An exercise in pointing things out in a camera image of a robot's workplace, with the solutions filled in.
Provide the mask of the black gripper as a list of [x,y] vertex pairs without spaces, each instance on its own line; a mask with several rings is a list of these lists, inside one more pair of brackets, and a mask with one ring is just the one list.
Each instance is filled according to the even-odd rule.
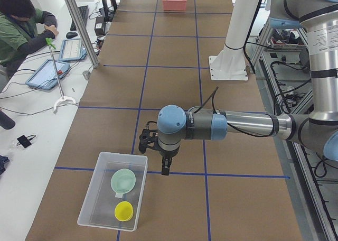
[[161,169],[161,175],[169,175],[170,174],[170,167],[172,164],[172,158],[175,157],[179,152],[179,147],[168,151],[165,149],[160,148],[159,153],[162,156],[162,169]]

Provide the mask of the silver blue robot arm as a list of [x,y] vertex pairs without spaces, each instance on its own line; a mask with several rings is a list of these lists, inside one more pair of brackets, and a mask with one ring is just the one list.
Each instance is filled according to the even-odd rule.
[[155,146],[168,175],[181,140],[222,140],[228,132],[278,136],[337,160],[337,0],[271,0],[272,27],[307,32],[313,111],[308,114],[253,114],[216,108],[163,107]]

